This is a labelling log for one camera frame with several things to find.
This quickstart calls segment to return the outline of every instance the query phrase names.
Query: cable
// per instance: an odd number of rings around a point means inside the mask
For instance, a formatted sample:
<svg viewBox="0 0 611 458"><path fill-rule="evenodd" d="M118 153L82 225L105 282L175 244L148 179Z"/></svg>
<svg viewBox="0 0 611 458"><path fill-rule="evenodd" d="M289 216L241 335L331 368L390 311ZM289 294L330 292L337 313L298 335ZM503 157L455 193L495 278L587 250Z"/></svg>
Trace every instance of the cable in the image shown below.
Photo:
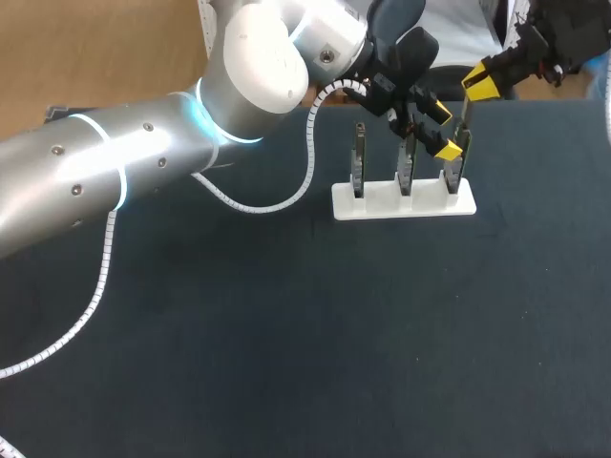
<svg viewBox="0 0 611 458"><path fill-rule="evenodd" d="M106 237L104 239L104 254L102 255L102 265L99 271L99 278L97 281L97 288L95 289L94 296L92 297L89 306L83 313L83 315L78 319L76 324L66 333L64 336L51 345L49 348L41 351L37 355L32 358L27 359L26 361L12 365L11 367L7 367L6 369L0 369L0 380L8 379L13 375L16 375L24 370L27 370L35 365L42 363L47 358L52 356L58 350L60 350L64 345L66 345L69 341L71 341L78 331L80 331L85 324L89 321L89 319L95 313L99 302L102 299L102 295L104 294L104 289L106 287L106 280L108 279L108 272L111 265L111 253L113 251L113 234L115 232L115 220L116 220L116 212L111 212L108 214L108 220L106 222Z"/></svg>
<svg viewBox="0 0 611 458"><path fill-rule="evenodd" d="M314 148L314 124L316 122L316 115L318 114L318 110L320 109L321 105L323 105L323 102L327 99L327 97L329 97L335 91L339 91L340 89L352 89L353 91L356 91L362 96L367 95L367 89L365 88L365 86L363 86L357 81L352 81L349 79L335 81L334 83L331 83L326 86L318 94L318 96L314 100L312 108L309 111L305 128L305 137L307 141L307 172L305 173L305 178L302 186L292 198L289 198L288 200L285 200L282 203L269 207L249 207L247 205L242 205L241 203L238 203L232 198L228 197L202 174L193 174L193 178L196 179L203 186L205 186L224 204L228 205L234 210L238 210L239 212L248 213L251 215L264 215L269 213L280 212L281 210L290 207L304 196L304 194L307 192L307 189L309 188L310 183L312 182L312 178L314 177L314 166L316 163L316 151Z"/></svg>
<svg viewBox="0 0 611 458"><path fill-rule="evenodd" d="M605 100L605 119L607 123L607 136L609 138L609 144L611 144L611 55L608 56L608 68L607 68L607 93Z"/></svg>
<svg viewBox="0 0 611 458"><path fill-rule="evenodd" d="M3 458L26 458L2 436L0 436L0 456Z"/></svg>

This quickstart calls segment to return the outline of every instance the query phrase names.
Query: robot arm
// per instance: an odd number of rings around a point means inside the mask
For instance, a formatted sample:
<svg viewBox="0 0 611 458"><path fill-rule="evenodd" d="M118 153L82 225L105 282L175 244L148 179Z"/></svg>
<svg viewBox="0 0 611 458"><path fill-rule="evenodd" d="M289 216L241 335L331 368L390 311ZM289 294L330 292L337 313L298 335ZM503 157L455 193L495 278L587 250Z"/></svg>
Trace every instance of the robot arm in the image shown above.
<svg viewBox="0 0 611 458"><path fill-rule="evenodd" d="M95 110L0 142L0 258L168 182L232 163L337 79L367 24L340 1L218 1L226 25L189 90Z"/></svg>
<svg viewBox="0 0 611 458"><path fill-rule="evenodd" d="M479 63L463 81L471 101L502 97L531 74L559 86L611 43L609 0L534 0L516 24L515 48Z"/></svg>

